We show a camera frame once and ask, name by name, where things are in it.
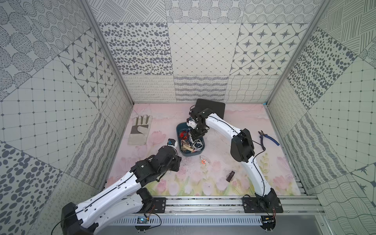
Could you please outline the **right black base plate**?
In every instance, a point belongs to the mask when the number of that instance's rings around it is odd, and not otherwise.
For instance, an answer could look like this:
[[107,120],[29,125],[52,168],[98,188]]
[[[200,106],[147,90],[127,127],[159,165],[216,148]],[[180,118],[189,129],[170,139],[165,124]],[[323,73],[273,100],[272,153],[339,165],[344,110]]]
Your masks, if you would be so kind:
[[242,199],[245,213],[283,213],[283,207],[279,198],[272,200],[245,196]]

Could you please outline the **aluminium rail frame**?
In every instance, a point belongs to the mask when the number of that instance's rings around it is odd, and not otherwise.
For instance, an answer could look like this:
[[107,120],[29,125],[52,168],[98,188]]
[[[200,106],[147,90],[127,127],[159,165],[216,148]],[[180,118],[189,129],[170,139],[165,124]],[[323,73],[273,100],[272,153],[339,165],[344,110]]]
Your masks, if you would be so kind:
[[[317,196],[309,196],[301,180],[295,179],[300,195],[279,196],[282,212],[276,215],[325,215]],[[161,215],[244,214],[244,196],[166,196]]]

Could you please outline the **beige watch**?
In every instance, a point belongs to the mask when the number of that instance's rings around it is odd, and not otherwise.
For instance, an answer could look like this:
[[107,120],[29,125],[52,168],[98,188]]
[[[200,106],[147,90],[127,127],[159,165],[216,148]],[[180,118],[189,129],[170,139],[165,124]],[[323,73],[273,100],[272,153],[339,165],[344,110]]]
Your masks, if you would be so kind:
[[188,145],[182,145],[181,149],[183,152],[194,152],[194,149],[192,148],[192,146],[188,146]]

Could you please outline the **blue handled pliers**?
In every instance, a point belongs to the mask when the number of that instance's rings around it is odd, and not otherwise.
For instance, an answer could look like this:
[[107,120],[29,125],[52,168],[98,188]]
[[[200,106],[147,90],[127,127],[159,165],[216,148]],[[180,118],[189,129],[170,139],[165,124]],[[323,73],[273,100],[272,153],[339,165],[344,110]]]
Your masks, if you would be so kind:
[[261,144],[261,147],[262,149],[265,151],[266,150],[266,147],[264,146],[264,143],[263,143],[263,140],[264,139],[269,139],[270,141],[272,141],[274,144],[276,144],[277,146],[280,146],[279,142],[276,141],[274,138],[270,137],[269,135],[265,134],[262,130],[259,131],[259,137],[260,137],[260,144]]

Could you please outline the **silver white watch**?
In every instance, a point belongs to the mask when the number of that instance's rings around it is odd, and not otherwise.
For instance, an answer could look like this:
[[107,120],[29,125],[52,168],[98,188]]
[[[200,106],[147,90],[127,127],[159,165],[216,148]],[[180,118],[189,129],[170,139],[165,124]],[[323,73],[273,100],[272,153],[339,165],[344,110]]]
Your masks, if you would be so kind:
[[197,151],[201,151],[204,147],[204,144],[201,140],[196,140],[193,142],[193,149]]

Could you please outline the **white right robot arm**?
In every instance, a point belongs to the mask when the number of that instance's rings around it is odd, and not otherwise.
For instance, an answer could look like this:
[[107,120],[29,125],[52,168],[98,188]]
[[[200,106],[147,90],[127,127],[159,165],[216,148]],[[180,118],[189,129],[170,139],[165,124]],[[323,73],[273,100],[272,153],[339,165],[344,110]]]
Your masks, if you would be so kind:
[[226,137],[230,141],[230,154],[245,168],[258,201],[267,208],[276,203],[278,197],[257,164],[255,142],[249,130],[239,129],[229,124],[209,108],[203,110],[195,106],[190,109],[189,115],[187,125],[191,128],[192,139],[200,139],[211,129]]

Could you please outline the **black plastic tool case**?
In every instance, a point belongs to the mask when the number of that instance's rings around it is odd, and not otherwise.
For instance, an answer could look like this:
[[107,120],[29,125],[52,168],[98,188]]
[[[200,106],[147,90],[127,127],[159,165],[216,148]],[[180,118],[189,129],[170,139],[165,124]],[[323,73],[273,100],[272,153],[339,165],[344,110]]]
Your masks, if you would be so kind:
[[207,99],[198,99],[195,104],[196,107],[199,107],[201,111],[206,108],[209,108],[214,113],[216,113],[220,118],[224,119],[225,107],[226,104],[223,102],[212,101]]

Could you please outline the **dark brown watch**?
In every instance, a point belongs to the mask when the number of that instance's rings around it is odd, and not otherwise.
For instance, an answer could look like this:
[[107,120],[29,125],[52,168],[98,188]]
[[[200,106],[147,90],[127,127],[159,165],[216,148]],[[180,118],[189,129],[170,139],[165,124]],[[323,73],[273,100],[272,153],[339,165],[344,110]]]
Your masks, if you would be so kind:
[[233,177],[235,175],[235,172],[234,171],[231,171],[227,176],[226,176],[226,181],[227,182],[231,182]]

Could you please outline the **teal storage box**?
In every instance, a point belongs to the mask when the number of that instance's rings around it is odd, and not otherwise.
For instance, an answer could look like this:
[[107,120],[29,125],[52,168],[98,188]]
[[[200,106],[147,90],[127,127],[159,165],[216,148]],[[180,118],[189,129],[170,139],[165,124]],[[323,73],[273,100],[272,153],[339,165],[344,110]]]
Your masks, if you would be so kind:
[[[205,149],[205,142],[204,142],[203,138],[200,138],[199,140],[201,140],[203,142],[203,144],[204,144],[204,147],[202,148],[201,151],[197,151],[197,150],[195,150],[194,152],[183,152],[182,151],[182,149],[181,149],[182,145],[192,146],[192,148],[193,148],[193,142],[194,142],[194,140],[191,137],[190,130],[191,130],[191,128],[188,127],[185,122],[178,124],[177,127],[176,127],[176,133],[177,133],[177,137],[178,137],[177,143],[179,144],[179,150],[182,153],[182,155],[185,156],[185,157],[191,157],[191,156],[199,155]],[[181,140],[180,139],[179,134],[182,131],[189,131],[189,138],[187,140]]]

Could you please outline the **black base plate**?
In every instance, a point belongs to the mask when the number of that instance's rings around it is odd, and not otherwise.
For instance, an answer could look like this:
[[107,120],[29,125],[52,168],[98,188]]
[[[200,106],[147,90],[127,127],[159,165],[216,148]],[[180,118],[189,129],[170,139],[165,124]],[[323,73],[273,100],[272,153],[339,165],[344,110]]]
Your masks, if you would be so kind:
[[245,196],[242,199],[245,213],[283,213],[283,207],[279,198],[272,200]]
[[157,197],[146,200],[143,202],[143,207],[139,211],[140,213],[165,213],[166,198]]

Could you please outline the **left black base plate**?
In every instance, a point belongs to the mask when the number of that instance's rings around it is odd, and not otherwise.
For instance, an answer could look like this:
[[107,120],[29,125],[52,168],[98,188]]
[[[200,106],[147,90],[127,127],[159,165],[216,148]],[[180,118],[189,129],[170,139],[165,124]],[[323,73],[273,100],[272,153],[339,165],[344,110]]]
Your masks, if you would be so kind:
[[143,202],[143,207],[139,211],[140,213],[165,213],[166,198],[157,197],[146,200]]

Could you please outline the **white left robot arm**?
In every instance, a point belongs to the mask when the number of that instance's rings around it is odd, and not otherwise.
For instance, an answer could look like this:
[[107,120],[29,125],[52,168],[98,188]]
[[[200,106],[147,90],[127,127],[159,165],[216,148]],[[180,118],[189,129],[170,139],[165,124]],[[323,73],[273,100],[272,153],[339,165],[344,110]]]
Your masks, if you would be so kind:
[[126,215],[152,213],[154,198],[146,185],[160,181],[168,171],[179,171],[181,160],[175,146],[159,148],[102,192],[77,205],[65,205],[57,225],[65,235],[96,235]]

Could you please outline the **red watch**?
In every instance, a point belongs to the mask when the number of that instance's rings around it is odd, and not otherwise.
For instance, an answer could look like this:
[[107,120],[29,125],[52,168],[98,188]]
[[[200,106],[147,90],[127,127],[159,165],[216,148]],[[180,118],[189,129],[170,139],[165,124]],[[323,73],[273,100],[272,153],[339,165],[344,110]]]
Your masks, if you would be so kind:
[[189,138],[189,131],[182,131],[179,134],[181,140],[187,140]]

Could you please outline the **orange white digital watch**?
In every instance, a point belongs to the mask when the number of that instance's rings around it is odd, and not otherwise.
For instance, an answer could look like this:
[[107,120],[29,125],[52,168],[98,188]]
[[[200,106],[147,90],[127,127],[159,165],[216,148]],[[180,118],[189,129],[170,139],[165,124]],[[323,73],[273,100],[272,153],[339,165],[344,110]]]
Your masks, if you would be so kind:
[[203,165],[209,165],[211,163],[210,160],[204,155],[200,156],[200,160]]

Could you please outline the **grey white work glove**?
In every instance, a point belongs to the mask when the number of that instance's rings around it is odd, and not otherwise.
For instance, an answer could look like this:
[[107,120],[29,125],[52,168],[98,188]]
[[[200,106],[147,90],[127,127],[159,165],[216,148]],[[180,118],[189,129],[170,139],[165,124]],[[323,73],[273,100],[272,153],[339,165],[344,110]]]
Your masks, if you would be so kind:
[[147,142],[153,117],[151,115],[137,116],[132,124],[128,138],[131,146],[143,146]]

